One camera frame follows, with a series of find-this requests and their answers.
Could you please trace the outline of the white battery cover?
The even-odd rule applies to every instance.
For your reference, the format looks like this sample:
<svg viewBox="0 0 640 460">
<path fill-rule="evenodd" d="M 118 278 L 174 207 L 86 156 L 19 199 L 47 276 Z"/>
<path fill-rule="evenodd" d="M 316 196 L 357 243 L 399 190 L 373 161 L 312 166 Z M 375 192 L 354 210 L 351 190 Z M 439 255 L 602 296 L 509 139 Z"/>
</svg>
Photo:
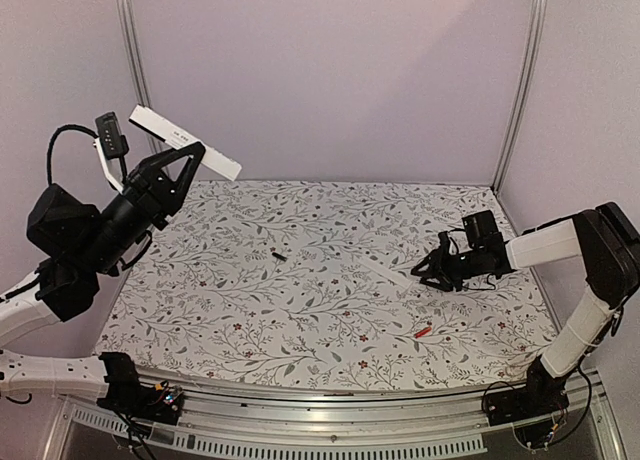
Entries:
<svg viewBox="0 0 640 460">
<path fill-rule="evenodd" d="M 394 285 L 407 290 L 412 286 L 412 281 L 407 279 L 404 275 L 399 272 L 395 272 L 386 268 L 384 265 L 377 263 L 369 258 L 361 258 L 359 263 L 369 269 L 371 272 L 379 275 L 380 277 L 388 280 Z"/>
</svg>

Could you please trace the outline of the red battery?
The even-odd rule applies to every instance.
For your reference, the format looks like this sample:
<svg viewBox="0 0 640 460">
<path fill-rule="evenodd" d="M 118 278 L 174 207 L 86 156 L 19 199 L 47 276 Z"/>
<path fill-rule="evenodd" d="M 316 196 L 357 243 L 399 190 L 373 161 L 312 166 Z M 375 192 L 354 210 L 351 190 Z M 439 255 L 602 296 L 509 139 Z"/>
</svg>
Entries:
<svg viewBox="0 0 640 460">
<path fill-rule="evenodd" d="M 418 332 L 416 332 L 416 333 L 414 334 L 414 338 L 416 338 L 416 339 L 417 339 L 417 338 L 421 338 L 421 337 L 423 337 L 423 336 L 425 336 L 425 335 L 429 334 L 431 331 L 432 331 L 432 326 L 431 326 L 431 325 L 429 325 L 429 326 L 427 326 L 427 327 L 425 327 L 425 328 L 423 328 L 423 329 L 419 330 Z"/>
</svg>

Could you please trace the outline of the white remote control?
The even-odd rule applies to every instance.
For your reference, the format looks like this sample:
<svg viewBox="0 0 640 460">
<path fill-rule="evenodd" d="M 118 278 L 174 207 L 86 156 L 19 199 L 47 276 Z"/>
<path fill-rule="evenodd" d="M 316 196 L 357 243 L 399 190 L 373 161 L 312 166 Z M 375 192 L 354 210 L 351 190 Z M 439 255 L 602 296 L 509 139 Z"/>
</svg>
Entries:
<svg viewBox="0 0 640 460">
<path fill-rule="evenodd" d="M 227 180 L 235 181 L 242 170 L 240 163 L 205 144 L 149 107 L 137 105 L 129 116 L 129 121 L 176 150 L 191 144 L 202 144 L 205 153 L 201 164 Z"/>
</svg>

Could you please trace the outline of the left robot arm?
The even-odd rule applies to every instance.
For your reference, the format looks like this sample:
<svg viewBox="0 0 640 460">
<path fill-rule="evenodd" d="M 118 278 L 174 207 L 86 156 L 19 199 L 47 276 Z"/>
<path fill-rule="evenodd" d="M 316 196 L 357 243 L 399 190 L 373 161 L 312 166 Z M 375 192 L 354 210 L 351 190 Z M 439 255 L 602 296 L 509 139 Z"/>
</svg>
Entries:
<svg viewBox="0 0 640 460">
<path fill-rule="evenodd" d="M 152 232 L 164 229 L 181 209 L 204 154 L 203 145 L 192 143 L 142 160 L 104 209 L 49 185 L 29 214 L 26 231 L 46 258 L 3 294 L 1 344 L 86 312 L 99 291 L 99 276 L 129 269 L 124 253 L 135 244 L 150 244 Z M 151 392 L 124 353 L 65 359 L 2 351 L 2 393 L 38 390 L 118 404 L 128 414 L 141 413 Z"/>
</svg>

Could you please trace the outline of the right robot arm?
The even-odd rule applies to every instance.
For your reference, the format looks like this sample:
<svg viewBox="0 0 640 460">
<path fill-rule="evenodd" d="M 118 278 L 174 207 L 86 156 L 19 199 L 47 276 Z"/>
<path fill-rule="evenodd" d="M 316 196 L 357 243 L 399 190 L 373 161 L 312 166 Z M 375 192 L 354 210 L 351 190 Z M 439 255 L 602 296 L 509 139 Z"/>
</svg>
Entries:
<svg viewBox="0 0 640 460">
<path fill-rule="evenodd" d="M 564 261 L 574 265 L 564 270 L 570 283 L 563 290 L 576 299 L 557 337 L 528 367 L 526 387 L 517 395 L 521 412 L 537 416 L 603 337 L 617 332 L 625 305 L 639 289 L 639 232 L 615 202 L 560 217 L 510 240 L 490 210 L 465 216 L 462 231 L 467 250 L 457 250 L 450 233 L 442 231 L 438 246 L 412 268 L 412 276 L 428 287 L 460 292 L 466 281 L 480 276 L 500 279 L 521 270 L 548 272 Z"/>
</svg>

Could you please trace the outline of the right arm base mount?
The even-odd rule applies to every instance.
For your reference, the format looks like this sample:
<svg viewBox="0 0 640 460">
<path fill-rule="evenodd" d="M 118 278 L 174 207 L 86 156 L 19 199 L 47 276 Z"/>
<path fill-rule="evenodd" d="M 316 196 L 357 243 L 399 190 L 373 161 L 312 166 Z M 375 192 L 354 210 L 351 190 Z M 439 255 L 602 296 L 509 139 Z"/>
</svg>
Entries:
<svg viewBox="0 0 640 460">
<path fill-rule="evenodd" d="M 524 386 L 514 387 L 505 381 L 489 385 L 483 393 L 481 409 L 490 426 L 557 414 L 551 420 L 513 430 L 515 439 L 523 447 L 546 448 L 567 421 L 569 400 L 565 387 L 569 377 L 570 374 L 552 377 L 537 358 L 527 369 Z"/>
</svg>

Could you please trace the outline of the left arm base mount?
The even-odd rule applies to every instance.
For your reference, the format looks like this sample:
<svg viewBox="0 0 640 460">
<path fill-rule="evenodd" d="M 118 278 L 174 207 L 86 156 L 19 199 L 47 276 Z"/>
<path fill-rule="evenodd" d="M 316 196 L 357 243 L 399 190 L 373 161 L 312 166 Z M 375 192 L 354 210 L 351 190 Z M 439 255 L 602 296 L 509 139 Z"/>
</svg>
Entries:
<svg viewBox="0 0 640 460">
<path fill-rule="evenodd" d="M 125 353 L 105 352 L 98 356 L 106 374 L 107 392 L 96 401 L 98 407 L 134 419 L 177 425 L 184 405 L 179 385 L 163 380 L 153 386 L 140 382 L 134 362 Z"/>
</svg>

